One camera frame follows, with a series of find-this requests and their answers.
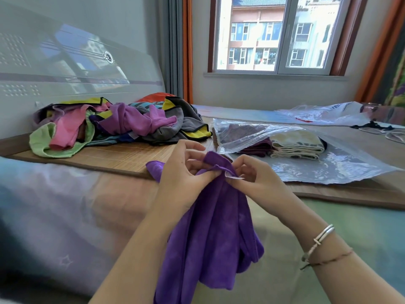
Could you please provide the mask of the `purple microfiber towel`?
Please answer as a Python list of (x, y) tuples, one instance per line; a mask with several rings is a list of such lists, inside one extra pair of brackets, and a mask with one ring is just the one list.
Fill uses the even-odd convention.
[(199, 282), (231, 291), (236, 275), (264, 255), (246, 195), (226, 181), (236, 178), (231, 162), (210, 151), (204, 163), (222, 174), (201, 191), (169, 236), (154, 304), (191, 304)]

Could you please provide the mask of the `orange curtain strip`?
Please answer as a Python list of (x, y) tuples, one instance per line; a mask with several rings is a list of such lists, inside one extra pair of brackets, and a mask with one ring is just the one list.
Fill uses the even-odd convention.
[(183, 2), (183, 92), (184, 100), (193, 104), (193, 34), (192, 0)]

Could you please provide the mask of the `window with brown frame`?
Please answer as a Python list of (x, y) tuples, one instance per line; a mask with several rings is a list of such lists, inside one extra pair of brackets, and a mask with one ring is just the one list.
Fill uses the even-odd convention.
[(368, 0), (211, 0), (209, 73), (344, 76)]

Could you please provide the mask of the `gray curtain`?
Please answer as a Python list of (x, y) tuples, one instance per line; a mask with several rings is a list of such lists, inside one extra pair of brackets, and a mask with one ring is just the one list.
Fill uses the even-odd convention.
[(160, 67), (165, 90), (184, 97), (183, 0), (158, 0)]

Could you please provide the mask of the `violet crumpled cloth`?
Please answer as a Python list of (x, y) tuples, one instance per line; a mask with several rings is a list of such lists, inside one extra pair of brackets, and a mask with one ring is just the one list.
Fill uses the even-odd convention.
[(89, 120), (101, 132), (118, 136), (129, 132), (145, 137), (159, 128), (172, 127), (177, 123), (177, 116), (166, 116), (163, 109), (155, 105), (134, 107), (124, 103), (112, 105), (108, 111), (89, 116)]

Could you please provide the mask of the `light green cloth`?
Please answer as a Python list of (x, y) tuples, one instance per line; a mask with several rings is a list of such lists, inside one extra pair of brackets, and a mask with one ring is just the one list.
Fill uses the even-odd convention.
[(62, 151), (53, 151), (49, 144), (55, 133), (55, 123), (49, 122), (36, 129), (29, 136), (29, 145), (32, 152), (43, 158), (71, 158), (76, 153), (81, 151), (88, 143), (80, 143), (79, 140), (75, 143), (72, 149)]

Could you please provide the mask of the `orange patterned curtain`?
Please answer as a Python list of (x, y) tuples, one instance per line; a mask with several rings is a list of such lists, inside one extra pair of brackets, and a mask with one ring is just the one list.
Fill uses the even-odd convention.
[(391, 54), (405, 22), (405, 0), (393, 0), (379, 39), (354, 97), (355, 102), (371, 103), (376, 95)]

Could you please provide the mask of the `orange cloth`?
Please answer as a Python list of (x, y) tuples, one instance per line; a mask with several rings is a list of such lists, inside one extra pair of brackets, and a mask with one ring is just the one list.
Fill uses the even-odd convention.
[(149, 103), (164, 102), (166, 97), (176, 97), (176, 96), (173, 94), (165, 93), (165, 92), (156, 92), (153, 94), (146, 95), (146, 96), (138, 99), (135, 102), (136, 103), (138, 103), (138, 102), (149, 102)]

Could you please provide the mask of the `gray cloth with yellow trim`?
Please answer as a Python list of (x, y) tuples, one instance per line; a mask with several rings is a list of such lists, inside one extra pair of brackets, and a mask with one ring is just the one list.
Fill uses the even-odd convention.
[(196, 108), (179, 97), (166, 97), (161, 108), (151, 104), (148, 113), (153, 120), (151, 132), (139, 137), (151, 145), (172, 145), (182, 139), (203, 142), (212, 137), (209, 125)]

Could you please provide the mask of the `person's right hand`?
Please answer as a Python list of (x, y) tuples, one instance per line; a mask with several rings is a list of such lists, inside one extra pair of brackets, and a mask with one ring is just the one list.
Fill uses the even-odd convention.
[(241, 174), (254, 175), (251, 190), (240, 190), (267, 213), (276, 216), (286, 227), (293, 227), (296, 211), (301, 200), (287, 187), (275, 171), (252, 156), (241, 155), (232, 162), (237, 177)]

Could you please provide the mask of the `pastel bed sheet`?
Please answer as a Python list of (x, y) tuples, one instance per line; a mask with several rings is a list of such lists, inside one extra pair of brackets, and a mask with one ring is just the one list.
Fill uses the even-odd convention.
[[(91, 296), (154, 197), (153, 180), (0, 158), (4, 267)], [(302, 200), (378, 275), (405, 296), (405, 210)], [(301, 267), (293, 233), (249, 201), (265, 247), (232, 291), (199, 284), (193, 304), (330, 304), (314, 271)]]

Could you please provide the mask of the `white glossy headboard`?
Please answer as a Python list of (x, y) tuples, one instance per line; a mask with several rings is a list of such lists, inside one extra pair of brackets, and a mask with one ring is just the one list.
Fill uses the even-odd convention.
[(51, 103), (165, 91), (157, 0), (0, 0), (0, 139)]

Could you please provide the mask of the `person's right forearm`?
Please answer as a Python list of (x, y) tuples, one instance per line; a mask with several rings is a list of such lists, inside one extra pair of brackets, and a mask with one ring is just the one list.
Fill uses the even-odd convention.
[(405, 304), (397, 290), (377, 275), (312, 209), (301, 202), (290, 229), (331, 304)]

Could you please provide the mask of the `pink cloth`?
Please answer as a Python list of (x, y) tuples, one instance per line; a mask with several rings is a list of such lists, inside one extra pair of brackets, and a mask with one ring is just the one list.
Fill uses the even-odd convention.
[(80, 143), (91, 141), (95, 128), (89, 121), (88, 112), (105, 112), (110, 106), (111, 103), (102, 103), (100, 106), (81, 104), (65, 112), (55, 123), (55, 133), (49, 144), (50, 149), (62, 151), (72, 149), (77, 140)]

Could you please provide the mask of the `lavender cloth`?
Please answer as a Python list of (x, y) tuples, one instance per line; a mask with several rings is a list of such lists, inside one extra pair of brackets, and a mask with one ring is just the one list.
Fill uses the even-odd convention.
[(33, 123), (37, 127), (41, 127), (49, 122), (55, 123), (66, 113), (77, 109), (81, 105), (82, 104), (49, 104), (33, 114)]

